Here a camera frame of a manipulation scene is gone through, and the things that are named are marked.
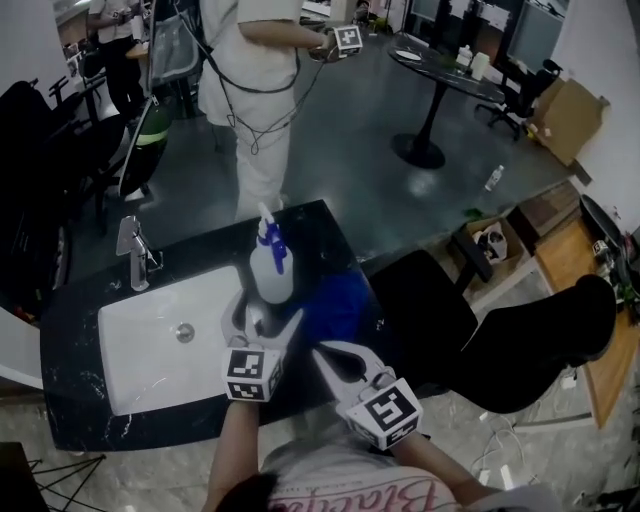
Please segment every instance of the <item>black table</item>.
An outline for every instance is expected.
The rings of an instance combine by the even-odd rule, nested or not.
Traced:
[[[396,53],[397,50],[418,55],[420,60],[401,57]],[[387,51],[397,63],[436,82],[436,92],[433,95],[429,115],[420,133],[418,135],[409,133],[395,135],[391,146],[400,158],[411,165],[422,169],[438,169],[444,165],[445,156],[442,150],[431,142],[431,128],[447,89],[452,87],[469,96],[493,103],[502,103],[504,94],[493,82],[485,79],[474,80],[470,75],[464,74],[456,67],[455,56],[442,55],[406,36],[395,37]]]
[[[234,265],[249,301],[264,314],[261,324],[264,335],[275,336],[298,307],[317,298],[328,281],[346,282],[348,288],[341,287],[341,295],[357,289],[362,301],[349,341],[370,347],[401,374],[403,351],[394,341],[380,304],[324,202],[288,208],[274,213],[274,217],[295,255],[294,294],[284,304],[264,303],[255,287],[249,256],[255,248],[257,219],[163,248],[164,268],[149,276],[150,286],[142,293]],[[226,395],[132,415],[113,414],[102,365],[98,312],[108,304],[133,296],[139,294],[130,286],[127,256],[113,267],[56,290],[48,304],[41,323],[40,354],[49,424],[59,449],[140,450],[220,435],[229,405]],[[323,318],[346,315],[344,304],[341,307],[339,302],[337,297],[326,296],[319,302],[322,309],[316,308],[322,315],[315,319],[304,306],[307,320],[303,319],[290,343],[284,374],[273,398],[262,406],[263,424],[332,399],[311,357],[311,348],[317,342],[313,332],[334,323]]]

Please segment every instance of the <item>sink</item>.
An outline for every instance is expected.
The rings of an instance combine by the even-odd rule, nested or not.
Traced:
[[[116,416],[224,394],[220,319],[241,286],[228,266],[100,309],[102,365]]]

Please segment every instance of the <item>gray floor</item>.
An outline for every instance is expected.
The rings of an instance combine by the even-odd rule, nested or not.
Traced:
[[[494,307],[521,304],[545,295],[540,276],[532,274],[479,316]],[[638,382],[639,363],[636,361],[614,413],[602,430],[582,427],[517,438],[503,431],[498,437],[502,447],[496,441],[487,446],[494,431],[508,429],[507,422],[551,419],[588,411],[584,382],[579,379],[575,389],[565,391],[556,384],[539,402],[506,419],[492,414],[481,421],[483,411],[455,393],[425,399],[422,400],[425,414],[421,431],[430,434],[434,443],[475,475],[483,466],[489,469],[490,485],[503,487],[500,467],[507,464],[516,485],[544,482],[554,489],[565,510],[577,510],[572,503],[580,492],[616,490],[635,481],[638,461],[633,456],[636,448],[631,442],[631,428],[632,411],[638,407],[638,399],[632,388]],[[304,416],[262,427],[260,462],[278,446],[292,439],[317,435],[335,421],[339,420],[331,407],[325,406]],[[0,439],[22,442],[29,459],[44,459],[43,468],[69,464],[92,455],[56,450],[43,408],[39,406],[0,408]],[[216,443],[211,440],[158,450],[108,454],[78,499],[111,511],[197,512],[204,503]],[[484,464],[480,459],[483,453],[488,453]],[[55,475],[48,479],[39,477],[39,481],[48,483],[53,478]],[[80,477],[63,482],[54,490],[70,493],[79,481]],[[47,501],[54,507],[62,505],[56,496],[47,495]],[[69,510],[82,509],[72,505]]]
[[[390,149],[391,137],[419,131],[435,86],[393,62],[385,41],[369,38],[362,54],[322,70],[293,124],[283,189],[290,204],[324,199],[357,256],[367,259],[429,239],[461,225],[469,208],[500,212],[568,176],[545,149],[528,140],[514,144],[504,125],[487,128],[486,113],[474,118],[478,101],[453,90],[433,130],[447,157],[445,167],[424,171],[400,160]],[[307,90],[317,66],[302,60],[298,95]],[[234,137],[228,128],[216,133],[204,118],[175,121],[149,184],[153,200],[109,202],[106,237],[98,234],[93,205],[88,205],[72,226],[72,280],[116,261],[117,226],[124,215],[139,215],[156,247],[232,222]],[[487,193],[483,185],[501,164],[504,177]]]

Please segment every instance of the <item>drain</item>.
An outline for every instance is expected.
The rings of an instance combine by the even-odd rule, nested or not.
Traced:
[[[196,330],[191,324],[180,324],[176,329],[176,338],[180,343],[189,343],[196,335]]]

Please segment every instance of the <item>t-shirt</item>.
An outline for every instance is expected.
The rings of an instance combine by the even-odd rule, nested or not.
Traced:
[[[138,5],[139,0],[91,0],[89,14],[99,14],[101,20],[113,19],[113,13],[118,11],[129,11],[134,5]],[[102,44],[110,43],[116,39],[129,37],[133,34],[131,22],[123,25],[101,28],[98,30],[98,39]]]
[[[398,466],[394,459],[368,454],[362,447],[338,442],[310,449],[295,443],[273,455],[263,467],[279,476],[269,508],[287,512],[462,509],[449,488],[431,473]],[[561,512],[562,508],[550,488],[533,485],[492,494],[465,510]]]
[[[274,48],[247,41],[238,23],[298,21],[303,0],[200,0],[202,24],[213,57],[229,79],[242,87],[273,90],[296,73],[294,48]],[[294,108],[293,87],[275,94],[241,91],[226,84],[235,112],[256,129],[265,129]],[[230,110],[218,75],[205,62],[198,106],[213,124],[228,125]]]

